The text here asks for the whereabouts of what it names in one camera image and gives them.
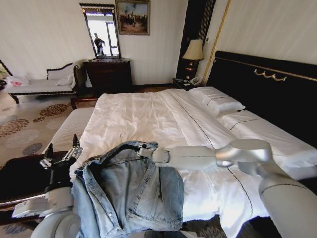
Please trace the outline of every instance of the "lamp base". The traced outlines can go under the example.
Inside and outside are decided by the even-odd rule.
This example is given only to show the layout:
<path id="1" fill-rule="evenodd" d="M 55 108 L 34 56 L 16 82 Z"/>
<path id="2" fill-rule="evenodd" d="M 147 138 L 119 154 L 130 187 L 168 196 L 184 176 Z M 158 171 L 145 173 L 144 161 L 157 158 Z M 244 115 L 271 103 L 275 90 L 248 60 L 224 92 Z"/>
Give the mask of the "lamp base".
<path id="1" fill-rule="evenodd" d="M 196 67 L 194 62 L 190 62 L 188 66 L 185 68 L 185 79 L 191 80 L 196 75 Z"/>

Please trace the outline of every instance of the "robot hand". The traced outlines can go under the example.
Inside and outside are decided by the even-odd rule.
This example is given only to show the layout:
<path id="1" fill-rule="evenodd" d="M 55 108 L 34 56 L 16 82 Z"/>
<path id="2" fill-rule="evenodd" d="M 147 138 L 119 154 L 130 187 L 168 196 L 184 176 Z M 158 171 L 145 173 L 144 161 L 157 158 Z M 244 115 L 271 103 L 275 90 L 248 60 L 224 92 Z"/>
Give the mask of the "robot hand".
<path id="1" fill-rule="evenodd" d="M 32 232 L 31 238 L 74 238 L 79 232 L 81 221 L 73 209 L 69 167 L 82 152 L 79 140 L 74 135 L 73 148 L 61 159 L 53 156 L 49 145 L 40 164 L 51 171 L 50 184 L 45 188 L 45 198 L 37 198 L 15 206 L 13 217 L 39 215 L 45 217 Z"/>

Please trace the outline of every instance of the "mirror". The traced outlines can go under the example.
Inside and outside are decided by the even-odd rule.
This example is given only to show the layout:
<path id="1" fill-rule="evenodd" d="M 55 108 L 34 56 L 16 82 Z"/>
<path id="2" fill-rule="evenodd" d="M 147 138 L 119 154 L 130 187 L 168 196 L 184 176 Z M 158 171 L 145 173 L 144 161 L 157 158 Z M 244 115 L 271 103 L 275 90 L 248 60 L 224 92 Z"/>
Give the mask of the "mirror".
<path id="1" fill-rule="evenodd" d="M 97 58 L 121 57 L 115 9 L 111 4 L 84 4 L 82 8 Z"/>

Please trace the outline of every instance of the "black headboard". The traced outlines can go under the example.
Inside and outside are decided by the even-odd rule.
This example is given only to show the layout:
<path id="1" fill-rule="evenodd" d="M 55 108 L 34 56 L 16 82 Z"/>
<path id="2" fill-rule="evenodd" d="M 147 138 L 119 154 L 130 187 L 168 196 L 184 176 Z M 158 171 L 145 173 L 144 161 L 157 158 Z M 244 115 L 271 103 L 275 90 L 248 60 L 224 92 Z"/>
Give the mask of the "black headboard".
<path id="1" fill-rule="evenodd" d="M 217 51 L 207 86 L 317 148 L 316 65 Z"/>

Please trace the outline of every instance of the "denim jacket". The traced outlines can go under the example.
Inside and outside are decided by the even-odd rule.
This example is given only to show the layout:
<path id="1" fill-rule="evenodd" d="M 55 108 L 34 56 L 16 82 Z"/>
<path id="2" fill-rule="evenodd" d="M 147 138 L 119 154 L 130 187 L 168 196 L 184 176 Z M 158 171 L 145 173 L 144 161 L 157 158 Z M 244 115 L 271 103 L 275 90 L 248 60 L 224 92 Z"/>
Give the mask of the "denim jacket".
<path id="1" fill-rule="evenodd" d="M 77 237 L 126 237 L 145 229 L 182 227 L 184 184 L 176 169 L 156 167 L 128 141 L 78 168 L 73 195 L 81 219 Z"/>

